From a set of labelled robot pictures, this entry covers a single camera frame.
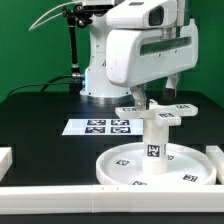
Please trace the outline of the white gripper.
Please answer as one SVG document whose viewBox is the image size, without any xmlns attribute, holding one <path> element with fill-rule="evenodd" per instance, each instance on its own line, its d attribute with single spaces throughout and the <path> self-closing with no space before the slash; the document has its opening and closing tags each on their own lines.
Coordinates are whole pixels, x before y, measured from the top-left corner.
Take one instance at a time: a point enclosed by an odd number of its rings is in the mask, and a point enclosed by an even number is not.
<svg viewBox="0 0 224 224">
<path fill-rule="evenodd" d="M 166 76 L 163 98 L 176 98 L 180 74 L 198 60 L 198 29 L 193 19 L 175 39 L 162 39 L 161 29 L 112 30 L 107 38 L 106 75 L 117 86 L 131 87 L 137 110 L 146 109 L 144 84 Z"/>
</svg>

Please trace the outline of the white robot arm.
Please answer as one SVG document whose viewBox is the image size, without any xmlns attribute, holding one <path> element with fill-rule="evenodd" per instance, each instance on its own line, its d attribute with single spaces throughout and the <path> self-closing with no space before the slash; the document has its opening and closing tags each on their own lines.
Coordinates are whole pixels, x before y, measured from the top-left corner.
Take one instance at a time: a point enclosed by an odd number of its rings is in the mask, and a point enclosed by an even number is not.
<svg viewBox="0 0 224 224">
<path fill-rule="evenodd" d="M 83 99 L 117 104 L 132 97 L 143 110 L 144 85 L 163 77 L 163 97 L 176 97 L 180 73 L 198 59 L 190 0 L 84 0 L 81 6 L 93 20 Z"/>
</svg>

